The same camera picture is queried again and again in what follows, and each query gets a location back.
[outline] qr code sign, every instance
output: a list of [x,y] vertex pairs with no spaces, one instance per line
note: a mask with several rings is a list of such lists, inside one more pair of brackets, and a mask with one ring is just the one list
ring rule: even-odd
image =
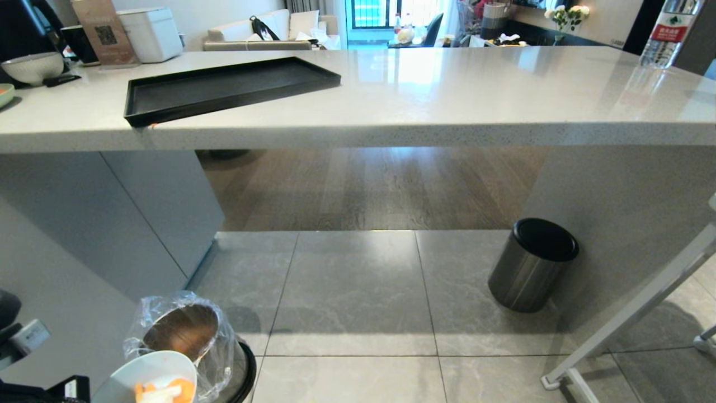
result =
[[97,36],[100,38],[100,42],[104,45],[117,44],[117,37],[112,31],[112,27],[109,25],[102,25],[101,27],[95,27]]

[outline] stainless steel trash can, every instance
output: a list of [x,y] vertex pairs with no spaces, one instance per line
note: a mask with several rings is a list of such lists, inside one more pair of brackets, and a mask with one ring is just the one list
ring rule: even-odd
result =
[[511,310],[536,312],[547,302],[559,273],[577,254],[579,244],[566,229],[544,219],[521,219],[490,275],[490,292]]

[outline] black tray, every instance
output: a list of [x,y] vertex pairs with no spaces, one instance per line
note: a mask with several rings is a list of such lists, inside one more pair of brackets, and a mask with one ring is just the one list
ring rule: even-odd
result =
[[139,78],[129,82],[125,119],[134,127],[341,85],[341,76],[298,57]]

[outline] countertop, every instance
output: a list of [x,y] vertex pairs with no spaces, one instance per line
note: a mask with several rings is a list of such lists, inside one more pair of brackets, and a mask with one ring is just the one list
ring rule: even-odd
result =
[[[340,87],[153,128],[123,118],[127,81],[297,56]],[[716,81],[609,47],[188,52],[18,90],[0,153],[491,144],[716,144]]]

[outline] black mug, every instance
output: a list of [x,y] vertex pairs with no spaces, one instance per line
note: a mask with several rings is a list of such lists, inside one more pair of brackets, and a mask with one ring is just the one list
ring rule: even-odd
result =
[[84,33],[82,25],[65,27],[61,29],[61,32],[70,49],[72,49],[83,63],[88,65],[89,63],[99,62],[95,50],[92,49],[90,40],[87,38],[87,34]]

